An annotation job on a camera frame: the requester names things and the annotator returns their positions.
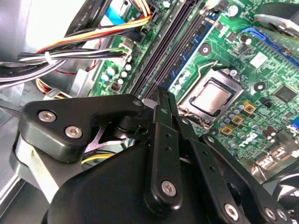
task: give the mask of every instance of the black ram slot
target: black ram slot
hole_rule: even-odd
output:
[[[168,30],[164,39],[160,41],[159,47],[156,48],[155,52],[152,52],[151,60],[148,61],[147,65],[143,65],[143,69],[139,71],[140,78],[138,79],[136,85],[133,87],[131,94],[138,96],[144,85],[147,83],[148,79],[151,77],[152,72],[156,69],[156,67],[161,62],[165,52],[168,50],[170,44],[181,31],[183,24],[188,19],[190,13],[193,10],[194,5],[198,2],[198,0],[189,0],[187,1],[177,17],[175,18],[171,28]]]
[[[205,18],[204,15],[200,15],[199,13],[195,16],[192,23],[189,26],[187,32],[183,35],[182,39],[176,45],[175,49],[170,54],[170,57],[164,61],[162,67],[156,73],[155,81],[151,83],[150,87],[147,89],[146,93],[143,95],[144,98],[150,97],[155,88],[162,83],[165,76],[170,73],[170,69],[173,67],[175,61],[180,56],[180,54],[184,51],[186,45],[193,38],[194,33],[198,30],[199,25]]]

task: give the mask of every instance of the gold square component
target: gold square component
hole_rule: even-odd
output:
[[[233,129],[230,126],[225,126],[222,129],[220,129],[221,133],[225,135],[230,135],[233,132]]]
[[[256,110],[256,107],[253,106],[250,102],[245,101],[244,102],[244,111],[247,113],[252,114]]]
[[[240,125],[243,121],[244,121],[244,119],[241,116],[239,116],[239,115],[236,115],[232,119],[232,122],[234,122],[236,125]]]

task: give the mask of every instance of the black plastic bracket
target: black plastic bracket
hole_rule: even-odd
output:
[[[206,212],[212,223],[249,223],[238,209],[235,201],[224,181],[221,172],[212,156],[209,147],[198,141],[198,137],[191,123],[184,117],[176,117],[177,129],[181,131],[180,149],[188,156],[193,167],[194,176],[201,192]],[[225,209],[229,205],[234,219]]]
[[[154,213],[166,216],[183,202],[178,134],[172,129],[169,103],[155,107],[149,143],[144,199]]]
[[[242,195],[242,208],[246,217],[251,223],[263,224],[291,224],[288,218],[285,221],[281,218],[277,209],[285,214],[286,210],[252,177],[248,171],[224,148],[224,146],[212,136],[205,134],[200,137],[200,141],[208,145],[213,156],[224,166],[227,181],[234,184]],[[274,213],[275,219],[269,218],[265,210],[268,208]]]
[[[60,162],[76,162],[90,143],[94,126],[118,123],[124,116],[137,116],[145,106],[132,95],[114,95],[92,98],[71,98],[31,102],[24,106],[19,131],[30,145],[44,151]],[[53,122],[43,122],[38,114],[50,111]],[[69,138],[65,129],[75,126],[82,131],[79,139]]]

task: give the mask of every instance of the blue connector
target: blue connector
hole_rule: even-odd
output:
[[[292,127],[299,130],[299,117],[292,121]]]
[[[248,28],[242,30],[242,33],[250,33],[251,35],[253,35],[256,38],[258,38],[259,40],[265,42],[270,47],[272,47],[274,50],[276,50],[282,57],[284,57],[290,63],[292,63],[293,65],[295,65],[297,68],[299,68],[299,63],[294,58],[292,58],[291,56],[285,55],[285,53],[283,52],[282,49],[280,49],[277,45],[275,45],[274,43],[272,43],[264,34],[262,34],[261,32],[259,32],[257,29],[255,29],[253,27],[248,27]]]

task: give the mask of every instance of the chip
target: chip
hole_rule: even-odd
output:
[[[234,41],[235,39],[237,38],[237,34],[231,32],[229,35],[228,35],[228,39],[230,41]]]
[[[292,112],[289,112],[289,111],[288,111],[288,112],[285,113],[285,117],[286,117],[286,118],[290,118],[291,116],[293,116],[293,113],[292,113]]]
[[[273,95],[286,104],[294,99],[297,96],[297,93],[289,86],[282,85],[273,93]]]
[[[248,101],[244,102],[244,111],[245,112],[252,114],[255,110],[256,110],[256,107],[253,106],[250,102],[248,102]]]
[[[223,25],[221,23],[218,23],[218,25],[216,26],[216,29],[218,31],[222,31]]]
[[[234,122],[237,125],[240,125],[242,122],[244,121],[244,119],[242,117],[240,117],[239,115],[236,115],[233,119],[232,122]]]
[[[229,126],[225,126],[222,129],[220,129],[220,131],[225,135],[230,135],[233,132],[233,129]]]

